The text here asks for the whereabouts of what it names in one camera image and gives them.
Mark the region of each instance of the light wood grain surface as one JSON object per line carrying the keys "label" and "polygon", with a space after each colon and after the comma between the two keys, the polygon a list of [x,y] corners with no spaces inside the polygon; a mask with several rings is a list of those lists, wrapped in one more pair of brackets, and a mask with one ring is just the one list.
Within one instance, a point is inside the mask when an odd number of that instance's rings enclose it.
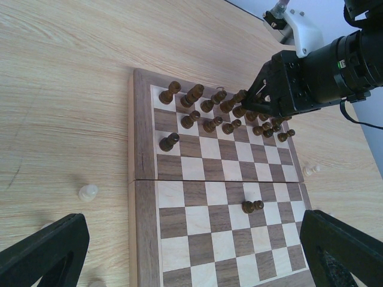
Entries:
{"label": "light wood grain surface", "polygon": [[[0,250],[85,214],[79,286],[129,284],[127,81],[131,67],[237,92],[281,49],[223,0],[0,3]],[[361,128],[338,107],[291,120],[313,208],[382,240],[382,179]],[[99,186],[91,203],[77,199]]]}

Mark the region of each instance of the light square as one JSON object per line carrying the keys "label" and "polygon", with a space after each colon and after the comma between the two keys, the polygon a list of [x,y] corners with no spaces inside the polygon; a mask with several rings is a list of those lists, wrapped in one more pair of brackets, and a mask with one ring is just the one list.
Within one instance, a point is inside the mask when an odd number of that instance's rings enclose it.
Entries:
{"label": "light square", "polygon": [[185,181],[204,181],[203,161],[201,158],[181,157],[182,174]]}
{"label": "light square", "polygon": [[205,182],[208,205],[227,204],[227,194],[224,182]]}
{"label": "light square", "polygon": [[184,188],[182,181],[156,181],[159,208],[184,207]]}
{"label": "light square", "polygon": [[161,239],[161,250],[163,272],[190,267],[187,236]]}
{"label": "light square", "polygon": [[222,160],[223,174],[226,181],[241,181],[242,173],[239,161]]}
{"label": "light square", "polygon": [[210,233],[209,209],[207,206],[190,206],[186,209],[187,235]]}

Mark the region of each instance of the chess rook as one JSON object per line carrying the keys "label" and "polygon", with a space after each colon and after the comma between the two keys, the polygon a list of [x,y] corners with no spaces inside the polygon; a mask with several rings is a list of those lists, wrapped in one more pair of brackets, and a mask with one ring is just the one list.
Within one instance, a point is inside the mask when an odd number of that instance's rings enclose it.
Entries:
{"label": "chess rook", "polygon": [[265,205],[262,200],[257,200],[254,202],[244,201],[242,202],[242,210],[245,213],[252,213],[254,210],[261,210]]}
{"label": "chess rook", "polygon": [[232,99],[225,100],[223,103],[221,103],[220,108],[221,111],[223,111],[225,114],[230,112],[236,103],[239,103],[241,100],[243,100],[246,97],[246,90],[240,90],[238,93],[236,93]]}
{"label": "chess rook", "polygon": [[242,105],[236,106],[233,108],[233,115],[236,118],[242,118],[247,112],[247,109],[245,109]]}
{"label": "chess rook", "polygon": [[191,107],[195,102],[202,97],[205,87],[201,84],[196,84],[185,96],[181,98],[181,104],[185,108]]}
{"label": "chess rook", "polygon": [[168,90],[160,93],[159,99],[164,105],[168,105],[173,101],[173,95],[181,90],[181,85],[177,81],[170,83]]}
{"label": "chess rook", "polygon": [[278,139],[280,142],[285,142],[288,138],[295,135],[295,130],[288,130],[287,133],[280,133]]}
{"label": "chess rook", "polygon": [[232,121],[231,124],[229,124],[229,123],[224,124],[222,127],[222,131],[225,134],[229,135],[229,134],[233,133],[236,128],[240,127],[241,124],[242,124],[241,120],[234,120],[234,121]]}
{"label": "chess rook", "polygon": [[213,109],[214,105],[218,105],[227,96],[226,91],[222,90],[216,94],[213,94],[210,100],[204,100],[201,103],[201,110],[203,112],[209,112]]}
{"label": "chess rook", "polygon": [[186,115],[182,118],[181,125],[185,129],[190,129],[194,125],[194,122],[197,121],[200,117],[201,114],[199,113],[199,111],[193,111],[190,113],[190,115]]}
{"label": "chess rook", "polygon": [[260,136],[265,130],[271,129],[271,123],[264,123],[262,126],[253,127],[253,133],[256,136]]}
{"label": "chess rook", "polygon": [[160,149],[163,151],[171,151],[173,146],[180,140],[177,133],[171,133],[167,138],[160,141]]}
{"label": "chess rook", "polygon": [[203,124],[203,129],[207,133],[212,133],[215,130],[215,127],[219,126],[223,122],[221,117],[215,117],[212,121],[206,121]]}

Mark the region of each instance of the chess piece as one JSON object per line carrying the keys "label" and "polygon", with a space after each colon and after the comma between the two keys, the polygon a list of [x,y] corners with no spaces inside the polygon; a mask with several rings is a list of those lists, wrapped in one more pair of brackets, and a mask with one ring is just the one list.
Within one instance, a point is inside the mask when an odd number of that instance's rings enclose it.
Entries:
{"label": "chess piece", "polygon": [[284,118],[273,118],[271,119],[271,123],[273,126],[280,126],[284,121],[288,121],[293,117],[284,117]]}
{"label": "chess piece", "polygon": [[258,117],[258,112],[253,112],[253,111],[248,111],[246,114],[245,114],[245,117],[248,121],[255,121]]}
{"label": "chess piece", "polygon": [[280,133],[278,139],[280,142],[285,142],[288,138],[295,135],[295,130],[288,130],[286,133]]}
{"label": "chess piece", "polygon": [[179,82],[173,81],[169,85],[167,91],[160,93],[159,99],[164,105],[168,105],[173,101],[173,95],[177,94],[181,90],[181,85]]}
{"label": "chess piece", "polygon": [[233,108],[233,115],[236,118],[242,118],[247,112],[247,109],[245,109],[242,105],[236,106]]}
{"label": "chess piece", "polygon": [[227,96],[227,93],[225,90],[219,91],[216,94],[213,94],[210,98],[210,100],[204,100],[201,103],[201,110],[203,112],[209,112],[213,109],[214,105],[218,105],[225,97]]}
{"label": "chess piece", "polygon": [[319,165],[316,165],[316,166],[305,166],[303,168],[303,173],[307,176],[310,176],[312,175],[313,173],[316,173],[316,172],[320,172],[321,171],[321,167]]}
{"label": "chess piece", "polygon": [[212,121],[206,121],[203,124],[203,129],[207,133],[212,133],[215,130],[215,127],[219,126],[223,122],[221,117],[215,117]]}
{"label": "chess piece", "polygon": [[205,87],[201,84],[196,84],[185,96],[181,98],[181,104],[185,108],[191,107],[195,102],[202,97]]}
{"label": "chess piece", "polygon": [[171,133],[167,138],[163,138],[160,141],[160,149],[163,151],[171,151],[173,146],[180,140],[180,136],[177,133]]}
{"label": "chess piece", "polygon": [[221,103],[220,108],[221,111],[223,111],[225,114],[229,113],[236,103],[239,103],[241,100],[243,100],[246,97],[246,90],[240,90],[238,93],[236,93],[232,99],[225,100],[223,103]]}
{"label": "chess piece", "polygon": [[223,127],[222,127],[222,131],[229,135],[231,133],[234,132],[235,129],[237,129],[238,127],[240,127],[242,124],[241,120],[233,120],[231,124],[224,124]]}
{"label": "chess piece", "polygon": [[260,136],[265,130],[271,129],[271,123],[264,123],[262,126],[253,127],[253,133],[256,136]]}
{"label": "chess piece", "polygon": [[245,213],[252,213],[254,210],[261,210],[263,209],[265,205],[263,204],[263,201],[257,200],[254,202],[251,201],[244,201],[242,202],[242,210]]}
{"label": "chess piece", "polygon": [[190,129],[194,125],[194,122],[197,121],[200,117],[201,114],[199,111],[193,111],[190,113],[190,115],[186,115],[182,118],[181,125],[185,129]]}

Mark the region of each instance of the dark square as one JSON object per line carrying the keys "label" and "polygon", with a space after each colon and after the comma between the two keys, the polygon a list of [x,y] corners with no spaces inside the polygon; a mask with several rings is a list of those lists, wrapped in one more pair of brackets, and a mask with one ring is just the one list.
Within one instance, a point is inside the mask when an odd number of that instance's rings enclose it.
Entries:
{"label": "dark square", "polygon": [[285,234],[283,233],[282,224],[268,225],[271,249],[286,247]]}
{"label": "dark square", "polygon": [[228,205],[209,205],[211,232],[228,231],[232,229]]}
{"label": "dark square", "polygon": [[180,150],[182,157],[202,157],[198,136],[181,135]]}
{"label": "dark square", "polygon": [[218,287],[239,286],[237,261],[235,258],[215,263]]}
{"label": "dark square", "polygon": [[288,256],[290,257],[291,268],[293,271],[306,267],[305,258],[303,257],[303,252],[300,245],[289,246],[287,251]]}
{"label": "dark square", "polygon": [[272,251],[256,254],[259,280],[266,280],[276,276]]}
{"label": "dark square", "polygon": [[219,139],[218,144],[220,145],[221,159],[238,160],[237,149],[234,141]]}
{"label": "dark square", "polygon": [[225,182],[228,204],[242,204],[245,201],[244,185],[241,182]]}
{"label": "dark square", "polygon": [[189,254],[191,266],[214,262],[211,233],[189,235]]}
{"label": "dark square", "polygon": [[190,267],[164,272],[163,287],[192,287]]}
{"label": "dark square", "polygon": [[268,157],[266,156],[265,147],[263,145],[251,144],[251,151],[253,152],[255,163],[268,163]]}
{"label": "dark square", "polygon": [[261,197],[262,201],[264,202],[273,202],[276,201],[275,197],[275,190],[274,190],[274,185],[272,183],[259,183],[259,188],[261,191]]}
{"label": "dark square", "polygon": [[177,114],[163,109],[154,109],[154,124],[156,130],[162,132],[178,132]]}
{"label": "dark square", "polygon": [[235,255],[245,256],[254,253],[253,237],[250,228],[233,230]]}
{"label": "dark square", "polygon": [[184,207],[160,208],[161,238],[187,235],[186,212]]}
{"label": "dark square", "polygon": [[247,133],[247,128],[244,125],[244,123],[242,123],[242,126],[236,128],[233,134],[234,134],[234,140],[236,142],[247,142],[247,143],[250,142],[249,135]]}
{"label": "dark square", "polygon": [[274,182],[286,182],[285,174],[280,164],[269,164],[269,167]]}
{"label": "dark square", "polygon": [[293,208],[291,207],[291,203],[289,201],[278,202],[278,209],[283,224],[295,222]]}
{"label": "dark square", "polygon": [[302,196],[300,195],[299,190],[299,184],[287,184],[287,191],[291,201],[302,200]]}
{"label": "dark square", "polygon": [[157,154],[159,180],[183,180],[181,157]]}
{"label": "dark square", "polygon": [[205,183],[202,181],[184,181],[185,206],[206,206]]}
{"label": "dark square", "polygon": [[278,148],[281,164],[287,164],[293,166],[293,160],[291,159],[290,150],[288,148]]}
{"label": "dark square", "polygon": [[266,226],[266,217],[263,209],[254,211],[249,214],[250,227]]}
{"label": "dark square", "polygon": [[203,158],[203,171],[205,172],[206,181],[224,181],[222,161],[213,160],[211,158]]}

